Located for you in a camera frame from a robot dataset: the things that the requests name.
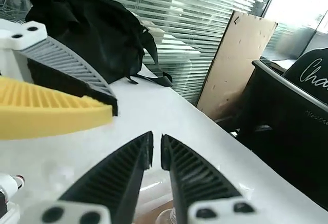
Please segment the black chair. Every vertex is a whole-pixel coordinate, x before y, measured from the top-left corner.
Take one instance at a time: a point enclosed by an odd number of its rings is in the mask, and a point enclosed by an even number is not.
[[[253,65],[237,139],[328,209],[328,106],[261,61]]]

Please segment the table surface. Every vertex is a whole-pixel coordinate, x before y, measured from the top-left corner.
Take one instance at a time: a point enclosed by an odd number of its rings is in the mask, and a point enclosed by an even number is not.
[[[143,66],[143,75],[152,74]],[[326,223],[328,212],[277,175],[255,154],[179,96],[138,79],[125,78],[111,88],[119,116],[109,125],[67,135],[0,141],[1,171],[21,174],[26,185],[13,202],[23,208],[43,199],[57,199],[104,157],[147,132],[154,134],[153,166],[145,172],[137,214],[172,199],[169,173],[160,166],[160,138],[169,134],[212,163],[272,223]]]

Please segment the black fabric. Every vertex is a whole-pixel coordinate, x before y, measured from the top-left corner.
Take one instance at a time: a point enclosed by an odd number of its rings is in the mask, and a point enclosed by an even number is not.
[[[108,83],[137,76],[169,87],[172,77],[148,78],[141,70],[144,48],[159,68],[153,36],[122,4],[112,0],[30,0],[26,21],[46,25],[48,35],[87,61]]]
[[[328,49],[302,55],[283,75],[290,82],[328,104]]]
[[[268,73],[274,71],[265,64],[255,67],[240,115],[238,141],[328,209],[327,106],[322,109],[318,100],[314,104],[300,96],[300,89],[290,82],[283,85],[279,79],[284,78],[276,73],[273,78]]]

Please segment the wooden board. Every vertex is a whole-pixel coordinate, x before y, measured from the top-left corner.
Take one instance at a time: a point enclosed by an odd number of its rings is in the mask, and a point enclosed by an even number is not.
[[[229,116],[259,60],[277,23],[233,12],[210,67],[197,108],[216,120]]]

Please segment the plastic bottle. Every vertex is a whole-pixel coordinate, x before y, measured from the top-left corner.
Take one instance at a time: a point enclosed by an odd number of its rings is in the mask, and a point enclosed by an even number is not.
[[[10,21],[25,21],[25,16],[31,8],[30,0],[2,0],[2,14]]]
[[[162,211],[157,217],[155,224],[177,224],[175,208]]]

